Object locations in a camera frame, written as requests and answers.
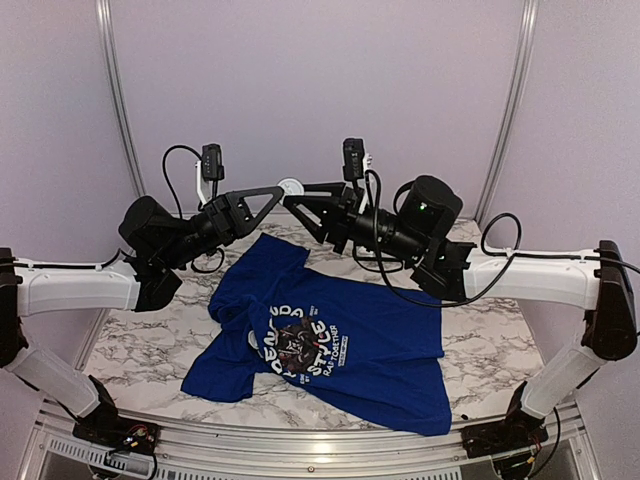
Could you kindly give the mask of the blue white round brooch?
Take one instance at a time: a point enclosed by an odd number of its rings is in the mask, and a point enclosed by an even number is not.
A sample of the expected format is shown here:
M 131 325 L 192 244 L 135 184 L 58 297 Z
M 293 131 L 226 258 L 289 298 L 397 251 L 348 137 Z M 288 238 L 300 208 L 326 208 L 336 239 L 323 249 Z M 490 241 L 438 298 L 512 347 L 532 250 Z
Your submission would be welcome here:
M 278 182 L 278 186 L 283 190 L 284 196 L 300 196 L 305 194 L 305 187 L 296 178 L 284 178 Z

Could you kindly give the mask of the blue printed t-shirt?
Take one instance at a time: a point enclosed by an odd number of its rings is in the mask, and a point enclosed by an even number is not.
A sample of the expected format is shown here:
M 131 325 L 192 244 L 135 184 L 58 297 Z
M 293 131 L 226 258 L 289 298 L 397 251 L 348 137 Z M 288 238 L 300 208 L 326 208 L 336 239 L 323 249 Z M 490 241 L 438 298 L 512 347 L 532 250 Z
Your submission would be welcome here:
M 238 402 L 252 396 L 257 374 L 271 373 L 374 424 L 448 433 L 434 301 L 321 274 L 307 267 L 308 256 L 263 234 L 233 264 L 208 306 L 220 333 L 195 359 L 182 391 Z

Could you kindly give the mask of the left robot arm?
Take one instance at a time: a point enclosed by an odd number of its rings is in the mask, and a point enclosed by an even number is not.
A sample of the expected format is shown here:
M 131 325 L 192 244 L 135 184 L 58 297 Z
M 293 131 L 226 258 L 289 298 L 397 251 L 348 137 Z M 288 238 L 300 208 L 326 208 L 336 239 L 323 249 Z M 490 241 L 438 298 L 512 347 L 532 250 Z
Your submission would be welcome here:
M 232 191 L 189 219 L 171 215 L 153 197 L 127 210 L 119 233 L 133 254 L 105 263 L 56 264 L 1 251 L 1 367 L 66 407 L 106 445 L 125 438 L 126 423 L 97 380 L 32 342 L 23 318 L 47 312 L 166 307 L 181 286 L 177 270 L 252 233 L 284 195 L 278 186 Z

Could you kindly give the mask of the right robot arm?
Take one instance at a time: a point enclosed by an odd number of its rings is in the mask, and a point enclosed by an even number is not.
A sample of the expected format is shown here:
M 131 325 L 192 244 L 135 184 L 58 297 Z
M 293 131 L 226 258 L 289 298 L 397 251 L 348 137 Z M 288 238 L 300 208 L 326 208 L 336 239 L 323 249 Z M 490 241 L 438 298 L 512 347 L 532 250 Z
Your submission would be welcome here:
M 453 242 L 447 235 L 462 208 L 443 181 L 421 175 L 396 195 L 394 212 L 379 206 L 381 181 L 369 170 L 366 186 L 343 182 L 304 185 L 284 179 L 283 205 L 320 243 L 342 252 L 347 242 L 388 255 L 410 270 L 428 308 L 455 308 L 482 298 L 570 305 L 585 313 L 585 330 L 513 395 L 495 438 L 515 448 L 572 390 L 604 364 L 628 357 L 638 342 L 634 295 L 617 245 L 578 252 L 531 252 L 519 247 Z

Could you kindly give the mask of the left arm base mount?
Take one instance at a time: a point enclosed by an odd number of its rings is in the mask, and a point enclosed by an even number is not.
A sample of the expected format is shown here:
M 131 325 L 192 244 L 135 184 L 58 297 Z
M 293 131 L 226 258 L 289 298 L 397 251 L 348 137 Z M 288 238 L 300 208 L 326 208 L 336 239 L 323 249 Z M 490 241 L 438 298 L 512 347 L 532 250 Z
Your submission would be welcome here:
M 106 387 L 93 376 L 89 380 L 98 393 L 99 404 L 86 417 L 75 420 L 75 438 L 109 447 L 116 452 L 127 451 L 142 455 L 155 452 L 159 426 L 122 417 Z

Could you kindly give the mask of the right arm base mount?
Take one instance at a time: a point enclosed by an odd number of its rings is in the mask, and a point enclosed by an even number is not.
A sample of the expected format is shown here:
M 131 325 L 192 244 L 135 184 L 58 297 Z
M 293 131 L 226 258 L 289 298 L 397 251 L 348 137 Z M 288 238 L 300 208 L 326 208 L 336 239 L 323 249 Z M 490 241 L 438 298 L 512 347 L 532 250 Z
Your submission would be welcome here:
M 503 419 L 464 427 L 462 445 L 469 458 L 500 454 L 549 439 L 544 420 L 524 412 L 522 397 L 527 382 L 514 392 Z

